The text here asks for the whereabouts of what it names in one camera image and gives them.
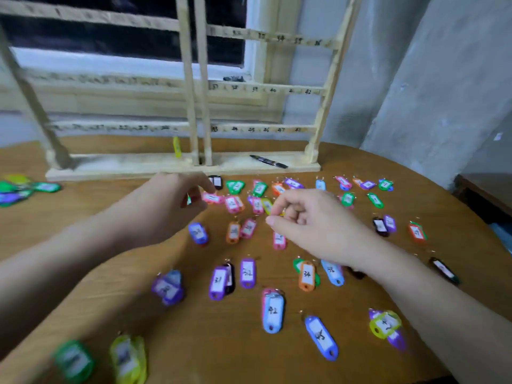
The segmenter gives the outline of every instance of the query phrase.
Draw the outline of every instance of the vertical wooden post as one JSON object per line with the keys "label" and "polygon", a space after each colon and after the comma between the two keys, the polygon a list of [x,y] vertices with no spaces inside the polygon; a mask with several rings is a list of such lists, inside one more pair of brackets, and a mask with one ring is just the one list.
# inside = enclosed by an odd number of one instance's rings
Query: vertical wooden post
{"label": "vertical wooden post", "polygon": [[46,127],[50,120],[37,99],[34,89],[22,77],[22,69],[9,49],[7,36],[0,27],[0,57],[6,68],[6,74],[19,96],[19,109],[25,115],[37,133],[37,138],[45,150],[48,165],[55,169],[65,169],[72,165],[67,149],[59,142],[57,136]]}
{"label": "vertical wooden post", "polygon": [[190,128],[190,155],[192,164],[199,165],[199,142],[197,138],[197,122],[195,120],[194,108],[194,76],[192,74],[192,45],[190,43],[190,19],[189,2],[187,0],[176,0],[178,22],[180,25],[180,51],[183,62],[183,73],[185,82],[185,102],[187,105],[187,118]]}
{"label": "vertical wooden post", "polygon": [[206,44],[206,6],[204,0],[194,0],[195,36],[197,38],[197,52],[199,68],[201,69],[201,109],[203,114],[204,130],[204,157],[207,166],[213,165],[211,159],[211,125],[210,108],[208,107],[208,51]]}
{"label": "vertical wooden post", "polygon": [[339,42],[338,48],[333,52],[331,66],[327,74],[323,88],[326,93],[320,100],[320,108],[318,109],[317,116],[315,117],[315,133],[311,136],[309,143],[306,147],[306,159],[310,163],[316,163],[318,160],[318,146],[320,145],[320,138],[322,137],[323,129],[329,115],[329,110],[332,104],[332,98],[336,90],[339,72],[342,69],[343,59],[350,45],[352,32],[354,31],[357,14],[361,8],[362,0],[349,0],[342,24],[339,26],[336,40]]}

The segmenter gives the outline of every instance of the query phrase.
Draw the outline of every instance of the person's left hand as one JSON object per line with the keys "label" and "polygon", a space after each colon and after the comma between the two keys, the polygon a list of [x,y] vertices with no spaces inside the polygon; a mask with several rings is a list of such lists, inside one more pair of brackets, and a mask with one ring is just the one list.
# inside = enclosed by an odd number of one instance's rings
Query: person's left hand
{"label": "person's left hand", "polygon": [[120,251],[158,244],[206,209],[199,187],[215,192],[203,173],[159,173],[95,217],[106,229],[112,229]]}

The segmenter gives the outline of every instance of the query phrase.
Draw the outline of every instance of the round table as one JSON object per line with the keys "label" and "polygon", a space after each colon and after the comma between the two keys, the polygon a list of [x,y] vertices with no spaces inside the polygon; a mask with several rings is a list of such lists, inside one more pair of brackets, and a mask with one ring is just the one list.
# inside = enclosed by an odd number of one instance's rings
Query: round table
{"label": "round table", "polygon": [[[63,143],[73,153],[164,152],[169,139],[87,135],[67,137]],[[304,142],[214,139],[215,151],[301,150]],[[512,261],[493,232],[466,205],[427,178],[397,163],[368,152],[322,143],[319,173],[290,176],[307,188],[324,178],[328,191],[343,193],[334,175],[362,180],[393,180],[394,191],[376,189],[384,209],[375,208],[365,192],[353,187],[357,198],[355,213],[372,226],[372,218],[389,214],[398,231],[385,238],[411,255],[427,262],[442,259],[461,280],[460,289],[508,319],[512,319]],[[43,180],[46,164],[37,143],[0,150],[4,174],[26,174]],[[246,201],[253,179],[267,184],[273,175],[224,177],[246,183],[242,199],[246,209],[240,221],[253,215]],[[0,253],[2,258],[34,245],[79,219],[93,215],[131,192],[144,180],[108,180],[64,183],[55,194],[36,193],[15,206],[1,209]],[[108,347],[122,331],[144,337],[148,355],[147,383],[235,383],[235,382],[379,382],[406,384],[449,375],[435,355],[421,341],[406,318],[403,335],[407,350],[402,352],[380,340],[369,329],[368,309],[394,310],[387,293],[369,277],[357,280],[344,271],[345,284],[329,283],[322,267],[321,284],[312,292],[298,287],[292,261],[311,255],[293,243],[285,250],[272,248],[272,230],[258,217],[253,238],[236,245],[226,243],[227,225],[234,218],[222,205],[209,206],[197,221],[208,228],[210,242],[196,245],[188,231],[147,248],[123,253],[87,275],[65,301],[33,331],[0,365],[3,382],[26,375],[31,382],[60,382],[48,363],[59,344],[80,339],[97,361],[89,382],[112,382]],[[428,236],[426,245],[416,243],[407,224],[421,224]],[[228,259],[238,275],[241,258],[257,258],[258,280],[253,289],[237,285],[233,294],[219,302],[208,298],[208,286],[215,266]],[[174,307],[165,308],[150,291],[159,272],[182,272],[186,296]],[[283,329],[267,334],[262,328],[263,287],[285,293]],[[329,362],[308,335],[303,316],[318,316],[335,339],[339,356]]]}

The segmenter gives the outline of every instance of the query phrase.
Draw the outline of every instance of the light blue key tag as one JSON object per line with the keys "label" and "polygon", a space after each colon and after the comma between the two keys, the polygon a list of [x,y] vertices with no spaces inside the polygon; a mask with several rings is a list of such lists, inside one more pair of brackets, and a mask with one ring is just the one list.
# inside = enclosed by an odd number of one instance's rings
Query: light blue key tag
{"label": "light blue key tag", "polygon": [[338,346],[317,316],[307,316],[304,320],[311,339],[317,344],[320,353],[329,361],[338,358]]}
{"label": "light blue key tag", "polygon": [[276,334],[283,326],[285,298],[278,293],[267,294],[265,297],[265,316],[263,328],[269,334]]}
{"label": "light blue key tag", "polygon": [[322,263],[323,269],[329,277],[330,282],[335,286],[342,286],[345,282],[345,278],[343,277],[341,267],[325,260],[320,260],[320,262]]}
{"label": "light blue key tag", "polygon": [[325,182],[322,179],[317,179],[316,186],[318,190],[327,190],[327,187],[325,187]]}

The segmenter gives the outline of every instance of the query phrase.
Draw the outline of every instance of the wooden furniture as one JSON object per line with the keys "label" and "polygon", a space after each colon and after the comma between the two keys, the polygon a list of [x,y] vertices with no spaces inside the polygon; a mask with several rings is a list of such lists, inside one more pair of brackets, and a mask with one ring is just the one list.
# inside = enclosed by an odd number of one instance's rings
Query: wooden furniture
{"label": "wooden furniture", "polygon": [[512,175],[460,174],[455,178],[455,186],[455,196],[468,188],[512,217]]}
{"label": "wooden furniture", "polygon": [[[114,153],[164,153],[170,139],[123,136],[81,136],[62,138],[72,153],[87,154],[92,148]],[[305,142],[249,141],[237,146],[232,140],[214,139],[220,151],[232,148],[290,150]],[[355,188],[353,212],[372,225],[372,218],[384,213],[395,218],[398,232],[389,238],[423,262],[435,255],[461,280],[460,288],[490,309],[512,319],[512,263],[493,232],[467,206],[421,175],[362,150],[322,143],[319,161],[323,171],[294,174],[306,187],[314,187],[317,175],[327,189],[342,193],[334,175],[353,175],[377,181],[395,182],[393,192],[376,190],[385,204],[376,209]],[[46,162],[36,142],[0,150],[0,174],[22,173],[42,180]],[[244,180],[247,188],[254,178],[269,183],[275,174],[224,177]],[[15,206],[0,209],[0,254],[2,258],[34,245],[73,222],[97,213],[142,184],[144,180],[88,181],[68,183],[55,194],[36,193]],[[249,207],[243,220],[252,213]],[[186,230],[167,242],[119,255],[92,271],[67,299],[1,364],[2,383],[61,382],[48,363],[59,344],[80,339],[98,365],[90,383],[112,383],[107,349],[119,331],[144,337],[149,358],[147,384],[321,382],[407,384],[448,375],[448,371],[421,341],[387,293],[368,277],[357,280],[345,272],[345,284],[328,282],[322,268],[321,284],[306,293],[298,288],[293,259],[311,255],[289,243],[284,251],[272,249],[271,229],[258,217],[254,237],[236,245],[225,242],[226,229],[233,220],[225,207],[209,206],[198,218],[208,227],[211,240],[202,248],[193,243]],[[420,246],[406,231],[409,221],[418,222],[429,238]],[[225,259],[236,267],[247,254],[257,257],[258,280],[252,290],[236,287],[220,302],[208,298],[213,268]],[[171,268],[183,273],[186,297],[166,309],[150,292],[158,272]],[[280,333],[265,333],[261,323],[263,287],[285,292],[286,313]],[[392,348],[373,336],[368,308],[391,309],[401,315],[407,352]],[[309,338],[300,311],[319,316],[336,340],[339,357],[329,362]],[[36,373],[36,379],[19,381]]]}
{"label": "wooden furniture", "polygon": [[[11,54],[8,41],[0,29],[0,59],[6,65],[11,82],[17,87],[20,95],[20,108],[32,121],[41,145],[46,152],[50,170],[46,177],[55,181],[88,180],[99,178],[144,178],[165,171],[180,173],[187,171],[204,171],[216,174],[248,174],[248,173],[279,173],[284,174],[319,171],[317,162],[318,146],[325,128],[327,116],[332,104],[334,91],[342,67],[343,58],[347,52],[354,30],[357,14],[362,0],[348,0],[345,14],[335,38],[306,38],[302,35],[290,35],[280,32],[267,32],[237,27],[208,25],[204,0],[194,0],[195,25],[197,36],[198,58],[201,71],[199,85],[199,104],[203,120],[204,162],[199,153],[197,116],[195,113],[195,83],[192,71],[192,51],[189,24],[188,0],[176,0],[178,19],[163,17],[138,16],[105,11],[78,9],[63,5],[44,3],[0,0],[0,13],[24,17],[44,17],[67,21],[86,21],[95,24],[147,27],[164,31],[178,31],[180,50],[183,62],[184,80],[181,91],[185,95],[187,122],[176,121],[123,121],[121,123],[104,124],[97,121],[61,121],[52,123],[37,99],[34,89],[25,77],[25,71]],[[279,45],[309,45],[327,47],[333,50],[333,56],[327,80],[323,87],[274,85],[265,83],[224,82],[208,80],[206,37],[219,36],[240,40],[258,40],[275,42]],[[113,78],[130,76],[111,76]],[[208,96],[211,90],[237,90],[260,94],[261,92],[276,95],[288,94],[318,94],[321,96],[320,108],[313,125],[274,125],[261,123],[215,123],[210,121]],[[121,130],[161,129],[170,132],[186,131],[190,138],[188,154],[72,154],[62,147],[53,133],[53,129],[108,129],[114,127]],[[214,153],[211,147],[211,132],[237,131],[251,135],[253,132],[311,132],[311,138],[304,152],[280,151],[267,153],[270,160],[278,161],[288,166],[287,169],[271,165],[262,165],[248,156],[246,152]]]}

